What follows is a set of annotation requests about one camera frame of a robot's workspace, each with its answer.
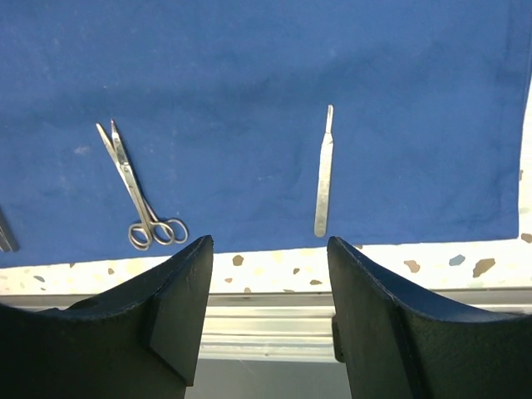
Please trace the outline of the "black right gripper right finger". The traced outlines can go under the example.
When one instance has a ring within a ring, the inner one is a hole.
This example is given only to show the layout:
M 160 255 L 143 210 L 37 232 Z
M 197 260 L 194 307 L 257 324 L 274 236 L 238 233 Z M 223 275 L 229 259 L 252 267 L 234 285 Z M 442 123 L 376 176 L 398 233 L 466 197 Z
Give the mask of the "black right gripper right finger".
M 328 240 L 335 348 L 354 398 L 528 398 L 531 317 L 472 307 Z

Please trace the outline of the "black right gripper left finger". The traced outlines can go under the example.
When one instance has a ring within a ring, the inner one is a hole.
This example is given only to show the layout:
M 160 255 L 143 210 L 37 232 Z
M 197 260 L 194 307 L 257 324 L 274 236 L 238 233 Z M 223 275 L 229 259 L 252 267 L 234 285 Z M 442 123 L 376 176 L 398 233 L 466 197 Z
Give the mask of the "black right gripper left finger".
M 205 235 L 69 308 L 2 305 L 2 397 L 184 397 L 195 379 L 213 257 Z

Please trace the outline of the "small steel scissors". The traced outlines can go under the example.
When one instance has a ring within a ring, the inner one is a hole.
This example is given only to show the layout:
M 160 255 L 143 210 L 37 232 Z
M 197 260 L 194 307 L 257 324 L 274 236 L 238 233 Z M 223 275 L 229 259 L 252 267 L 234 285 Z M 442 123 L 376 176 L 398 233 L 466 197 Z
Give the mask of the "small steel scissors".
M 186 224 L 176 218 L 160 220 L 143 195 L 116 122 L 111 119 L 110 135 L 101 123 L 97 122 L 95 126 L 139 215 L 139 221 L 128 228 L 131 245 L 146 251 L 153 242 L 164 246 L 184 244 L 190 236 Z

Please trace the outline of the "steel scalpel handle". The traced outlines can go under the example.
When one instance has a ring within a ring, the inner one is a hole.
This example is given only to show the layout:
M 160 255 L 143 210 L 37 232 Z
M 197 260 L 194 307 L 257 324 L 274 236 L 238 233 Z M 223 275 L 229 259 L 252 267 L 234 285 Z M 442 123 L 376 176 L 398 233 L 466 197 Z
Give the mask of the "steel scalpel handle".
M 319 156 L 318 187 L 314 219 L 314 234 L 319 238 L 325 236 L 328 226 L 328 206 L 333 162 L 333 112 L 334 107 L 332 104 L 329 104 Z

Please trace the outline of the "blue surgical cloth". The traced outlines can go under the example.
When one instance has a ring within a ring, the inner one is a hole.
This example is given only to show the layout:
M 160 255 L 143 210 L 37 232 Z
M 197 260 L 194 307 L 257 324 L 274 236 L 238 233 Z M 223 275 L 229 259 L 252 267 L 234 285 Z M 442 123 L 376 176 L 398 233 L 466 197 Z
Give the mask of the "blue surgical cloth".
M 513 239 L 528 1 L 4 1 L 3 267 L 133 258 L 144 194 L 218 252 Z

